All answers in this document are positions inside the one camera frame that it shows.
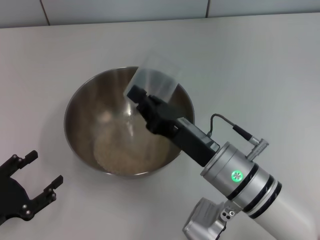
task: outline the stainless steel bowl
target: stainless steel bowl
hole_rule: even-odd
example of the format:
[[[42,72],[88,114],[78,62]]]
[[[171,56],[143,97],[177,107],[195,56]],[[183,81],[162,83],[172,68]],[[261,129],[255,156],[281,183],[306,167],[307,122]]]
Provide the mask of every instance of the stainless steel bowl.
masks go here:
[[[181,152],[168,139],[145,128],[145,121],[123,92],[138,67],[102,72],[72,96],[64,132],[73,152],[92,168],[112,175],[140,176],[172,162]],[[193,104],[181,85],[169,102],[194,123]]]

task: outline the white table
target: white table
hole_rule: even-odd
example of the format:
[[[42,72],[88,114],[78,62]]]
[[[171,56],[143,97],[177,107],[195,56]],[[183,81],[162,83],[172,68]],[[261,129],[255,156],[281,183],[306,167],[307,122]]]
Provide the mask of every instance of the white table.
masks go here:
[[[73,93],[108,69],[138,66],[156,49],[185,67],[181,84],[196,125],[230,118],[270,146],[256,161],[314,212],[320,228],[320,13],[0,29],[0,164],[31,150],[39,159],[13,177],[31,198],[63,175],[57,201],[2,240],[185,240],[201,197],[225,198],[181,154],[160,172],[123,179],[96,172],[69,148],[63,129]],[[250,144],[217,119],[213,138]],[[271,240],[245,214],[222,240]]]

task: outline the black stripe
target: black stripe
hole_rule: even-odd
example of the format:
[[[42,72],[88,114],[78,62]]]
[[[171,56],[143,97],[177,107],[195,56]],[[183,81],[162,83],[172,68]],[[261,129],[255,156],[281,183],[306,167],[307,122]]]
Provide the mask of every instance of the black stripe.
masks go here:
[[[226,198],[229,200],[234,199],[247,186],[247,184],[250,182],[250,180],[254,177],[254,175],[258,171],[258,169],[259,169],[258,164],[254,163],[253,168],[251,169],[249,174],[243,179],[243,181],[239,184],[239,186],[237,186],[236,189],[233,190],[233,192]]]
[[[268,181],[266,181],[264,187],[242,211],[245,213],[251,211],[260,202],[260,200],[264,197],[264,195],[268,192],[268,190],[270,189],[274,181],[275,181],[274,177],[269,175],[269,179]]]
[[[282,184],[278,181],[278,185],[276,186],[274,192],[272,193],[272,195],[268,199],[268,201],[265,204],[263,204],[263,206],[258,211],[256,211],[254,214],[252,214],[250,216],[250,218],[256,219],[261,214],[263,214],[271,206],[271,204],[276,200],[276,198],[278,197],[278,195],[281,191],[281,188],[282,188]]]

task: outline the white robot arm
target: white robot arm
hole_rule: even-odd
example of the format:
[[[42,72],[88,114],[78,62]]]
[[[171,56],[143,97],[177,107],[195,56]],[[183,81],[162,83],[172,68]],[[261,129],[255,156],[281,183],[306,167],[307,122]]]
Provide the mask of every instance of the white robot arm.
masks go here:
[[[202,198],[195,206],[183,232],[189,240],[217,240],[227,222],[243,211],[277,240],[317,240],[315,222],[303,206],[285,193],[282,184],[253,162],[269,144],[258,140],[219,114],[211,116],[205,134],[178,109],[133,86],[127,95],[138,104],[146,128],[167,137],[204,167],[201,175],[228,200],[220,204]],[[223,118],[253,144],[247,156],[227,142],[220,147],[211,139],[213,118]]]

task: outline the bowl rim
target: bowl rim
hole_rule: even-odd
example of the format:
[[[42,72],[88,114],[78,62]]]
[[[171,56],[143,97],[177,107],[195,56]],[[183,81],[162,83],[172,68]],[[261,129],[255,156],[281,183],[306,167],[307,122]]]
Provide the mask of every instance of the bowl rim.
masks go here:
[[[72,95],[70,101],[68,102],[68,105],[66,106],[66,109],[65,109],[65,112],[64,112],[64,118],[63,118],[63,131],[64,131],[64,136],[65,136],[65,139],[70,147],[70,149],[72,150],[72,152],[75,154],[75,156],[80,159],[83,163],[85,163],[87,166],[89,166],[91,169],[95,170],[95,171],[98,171],[98,172],[101,172],[101,173],[104,173],[104,174],[107,174],[107,175],[112,175],[112,176],[120,176],[120,177],[139,177],[139,176],[147,176],[147,175],[150,175],[150,174],[153,174],[161,169],[163,169],[164,167],[168,166],[170,163],[172,163],[182,152],[182,150],[179,151],[179,153],[176,155],[176,157],[168,162],[167,164],[163,165],[162,167],[156,169],[156,170],[153,170],[153,171],[145,171],[145,172],[141,172],[141,173],[136,173],[136,174],[116,174],[116,173],[112,173],[112,172],[109,172],[105,169],[103,169],[101,167],[101,169],[98,169],[98,168],[95,168],[93,166],[91,166],[89,163],[87,163],[85,160],[83,160],[77,153],[76,151],[73,149],[73,147],[71,146],[70,142],[69,142],[69,139],[68,139],[68,136],[67,136],[67,131],[66,131],[66,117],[67,117],[67,112],[69,110],[69,107],[70,107],[70,104],[71,102],[73,101],[73,99],[75,98],[75,96],[77,95],[77,93],[86,85],[88,84],[90,81],[92,81],[94,78],[102,75],[102,74],[105,74],[107,72],[111,72],[111,71],[114,71],[114,70],[119,70],[119,69],[138,69],[139,67],[138,66],[121,66],[121,67],[115,67],[115,68],[112,68],[112,69],[109,69],[109,70],[106,70],[106,71],[103,71],[103,72],[100,72],[98,73],[97,75],[91,77],[89,80],[87,80],[85,83],[83,83],[76,91],[75,93]],[[182,87],[181,84],[179,84],[179,87],[181,88],[181,90],[185,93],[186,97],[188,98],[189,102],[191,103],[191,108],[192,108],[192,117],[193,117],[193,122],[192,124],[195,124],[195,109],[194,109],[194,104],[192,103],[191,101],[191,98],[189,96],[189,94],[187,93],[187,91]]]

